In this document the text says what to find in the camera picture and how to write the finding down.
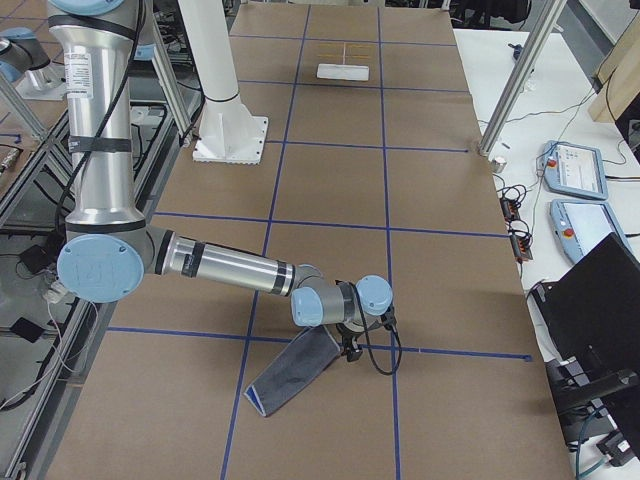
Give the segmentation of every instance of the computer monitor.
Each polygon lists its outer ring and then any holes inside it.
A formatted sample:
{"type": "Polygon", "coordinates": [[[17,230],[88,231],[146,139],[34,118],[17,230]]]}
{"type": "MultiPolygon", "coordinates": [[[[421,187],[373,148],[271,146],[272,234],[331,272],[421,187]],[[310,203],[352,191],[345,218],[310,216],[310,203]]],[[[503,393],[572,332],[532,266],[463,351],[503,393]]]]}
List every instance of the computer monitor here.
{"type": "MultiPolygon", "coordinates": [[[[545,321],[563,358],[575,356],[592,381],[623,369],[640,374],[640,263],[615,233],[545,296],[545,321]]],[[[602,401],[640,454],[640,387],[602,401]]]]}

